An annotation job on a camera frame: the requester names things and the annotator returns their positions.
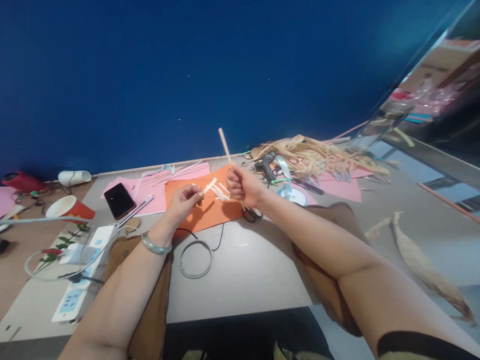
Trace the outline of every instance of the wristband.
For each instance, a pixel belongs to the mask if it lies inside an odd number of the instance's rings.
[[[152,253],[157,254],[157,255],[168,254],[170,251],[172,251],[172,244],[170,244],[168,247],[160,247],[160,246],[157,246],[157,245],[153,244],[150,241],[149,237],[147,236],[147,232],[144,232],[141,235],[141,239],[143,241],[143,244],[146,246],[146,248],[148,250],[150,250]]]

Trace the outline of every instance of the power strip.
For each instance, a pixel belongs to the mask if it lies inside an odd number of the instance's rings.
[[[110,237],[116,227],[114,225],[99,227],[88,244],[88,246],[95,248],[95,252],[92,255],[92,259],[98,256],[102,249],[109,243]],[[100,278],[102,274],[97,273],[97,268],[100,264],[103,264],[102,259],[108,251],[104,251],[97,257],[92,265],[87,267],[84,274],[88,277]],[[92,281],[82,280],[79,283],[72,283],[66,288],[65,294],[61,298],[55,314],[51,318],[52,323],[73,323],[76,319],[79,319],[87,311],[87,307],[90,306],[97,293],[98,285],[91,286]]]

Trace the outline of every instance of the red paper cup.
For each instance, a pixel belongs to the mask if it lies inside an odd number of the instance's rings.
[[[46,211],[47,218],[77,217],[82,219],[93,219],[95,211],[78,201],[73,195],[62,197],[55,201]],[[83,224],[83,221],[65,220],[66,222]]]

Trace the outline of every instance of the white cable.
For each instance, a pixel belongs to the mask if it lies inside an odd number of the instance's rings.
[[[105,247],[98,253],[98,255],[92,259],[86,266],[84,266],[82,269],[81,268],[81,265],[80,265],[80,262],[82,261],[82,253],[83,253],[83,250],[87,247],[87,244],[84,244],[83,245],[83,248],[80,252],[80,260],[79,260],[79,263],[78,263],[78,271],[74,272],[74,273],[71,273],[70,275],[66,276],[66,277],[55,277],[55,278],[46,278],[46,277],[41,277],[41,276],[38,276],[36,274],[34,274],[33,272],[30,271],[29,269],[29,262],[36,256],[36,255],[39,255],[39,254],[42,254],[41,251],[37,251],[36,253],[32,254],[25,262],[25,265],[23,266],[23,268],[25,269],[25,272],[30,275],[30,277],[34,280],[37,280],[37,281],[40,281],[40,282],[44,282],[44,283],[53,283],[53,282],[56,282],[56,281],[61,281],[61,280],[68,280],[69,278],[77,275],[77,274],[80,274],[80,273],[83,273],[84,270],[86,268],[88,268],[89,266],[91,266],[98,258],[99,256],[104,252],[104,250],[108,247],[108,245],[110,244],[110,242],[112,241],[113,238],[115,238],[115,235],[117,235],[120,231],[122,231],[123,229],[125,228],[132,228],[132,229],[135,229],[135,230],[138,230],[137,227],[135,226],[129,226],[129,225],[126,225],[126,226],[123,226],[121,228],[119,228],[111,237],[110,239],[108,240],[107,244],[105,245]]]
[[[19,220],[0,220],[0,225],[15,225],[15,224],[28,224],[28,223],[45,223],[56,220],[75,220],[85,223],[91,223],[92,219],[84,219],[75,216],[59,216],[59,217],[41,217],[35,219],[19,219]]]
[[[200,274],[189,274],[184,269],[184,254],[185,254],[185,251],[194,244],[203,245],[208,250],[208,253],[210,254],[210,263],[208,264],[208,267],[206,268],[206,270],[204,272],[200,273]],[[204,277],[210,271],[210,268],[212,267],[212,260],[213,260],[212,249],[210,249],[210,246],[208,246],[208,244],[205,241],[202,241],[202,240],[192,241],[187,246],[185,246],[185,248],[183,249],[183,251],[180,254],[180,271],[183,274],[183,276],[185,276],[186,278],[200,279],[200,278]]]

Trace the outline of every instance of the hand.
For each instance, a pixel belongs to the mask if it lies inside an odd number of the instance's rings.
[[[194,185],[179,188],[173,193],[165,215],[179,225],[187,218],[196,204],[202,206],[204,196],[202,189]]]
[[[243,200],[246,207],[258,208],[269,193],[258,177],[233,162],[225,182],[230,196],[235,200]]]

